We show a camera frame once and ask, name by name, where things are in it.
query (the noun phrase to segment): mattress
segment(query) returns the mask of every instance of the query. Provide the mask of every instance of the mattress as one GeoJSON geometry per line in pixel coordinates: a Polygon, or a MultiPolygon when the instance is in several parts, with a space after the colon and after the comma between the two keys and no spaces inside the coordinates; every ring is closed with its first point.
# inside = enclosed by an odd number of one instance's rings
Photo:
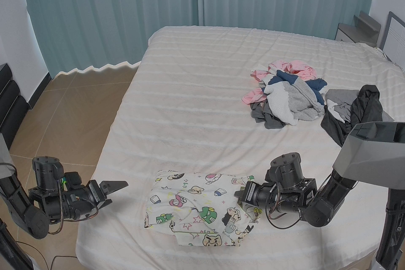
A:
{"type": "MultiPolygon", "coordinates": [[[[333,221],[279,230],[262,217],[240,247],[183,247],[174,236],[144,229],[145,203],[159,170],[254,175],[264,181],[272,158],[299,152],[304,176],[318,186],[340,147],[321,118],[267,130],[240,99],[257,86],[257,63],[299,59],[329,89],[375,84],[385,111],[405,120],[405,76],[382,53],[276,31],[165,27],[149,40],[100,156],[94,179],[125,180],[113,203],[81,222],[76,254],[89,269],[339,269],[377,248],[387,189],[359,183],[333,221]]],[[[297,215],[277,220],[293,223],[297,215]]]]}

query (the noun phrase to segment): cartoon print shirt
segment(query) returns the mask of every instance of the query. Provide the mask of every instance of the cartoon print shirt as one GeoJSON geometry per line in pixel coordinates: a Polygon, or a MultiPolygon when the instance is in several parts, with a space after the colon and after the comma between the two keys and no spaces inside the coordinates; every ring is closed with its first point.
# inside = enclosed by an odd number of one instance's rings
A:
{"type": "Polygon", "coordinates": [[[146,205],[145,228],[172,233],[179,245],[239,246],[259,211],[245,212],[234,192],[253,176],[159,171],[146,205]]]}

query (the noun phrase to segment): green cartoon character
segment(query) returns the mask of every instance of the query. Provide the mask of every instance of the green cartoon character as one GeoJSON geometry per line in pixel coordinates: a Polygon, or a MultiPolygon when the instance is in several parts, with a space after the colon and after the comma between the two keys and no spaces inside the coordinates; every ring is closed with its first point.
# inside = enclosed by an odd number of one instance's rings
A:
{"type": "Polygon", "coordinates": [[[200,216],[203,221],[209,224],[217,219],[217,213],[212,207],[203,207],[202,211],[200,212],[200,216]]]}
{"type": "Polygon", "coordinates": [[[167,222],[173,217],[172,214],[161,214],[160,216],[156,217],[156,223],[161,224],[167,222]]]}

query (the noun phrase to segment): black jacket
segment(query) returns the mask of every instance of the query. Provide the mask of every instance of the black jacket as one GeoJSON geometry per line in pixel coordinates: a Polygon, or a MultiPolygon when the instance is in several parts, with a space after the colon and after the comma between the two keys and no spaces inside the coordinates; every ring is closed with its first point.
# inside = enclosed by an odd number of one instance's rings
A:
{"type": "Polygon", "coordinates": [[[346,137],[355,125],[369,121],[382,121],[382,105],[379,101],[377,87],[364,85],[353,101],[350,112],[350,123],[343,123],[333,117],[328,111],[328,107],[325,106],[325,116],[321,122],[321,127],[340,146],[343,146],[346,137]]]}

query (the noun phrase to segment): brown tile floor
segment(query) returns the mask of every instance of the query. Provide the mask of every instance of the brown tile floor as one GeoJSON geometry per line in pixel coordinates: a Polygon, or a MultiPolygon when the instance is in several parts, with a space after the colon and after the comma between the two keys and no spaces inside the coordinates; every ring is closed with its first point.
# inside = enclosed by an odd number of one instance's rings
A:
{"type": "MultiPolygon", "coordinates": [[[[128,66],[100,72],[73,72],[60,75],[48,84],[33,110],[25,116],[10,149],[25,190],[36,185],[31,160],[40,155],[59,158],[65,171],[78,171],[83,183],[87,183],[135,72],[136,68],[128,66]]],[[[41,251],[49,266],[55,255],[75,255],[76,223],[64,223],[61,233],[36,240],[14,224],[1,199],[0,218],[16,240],[41,251]]],[[[46,269],[37,251],[22,247],[46,269]]],[[[86,268],[76,259],[57,258],[53,269],[86,268]]]]}

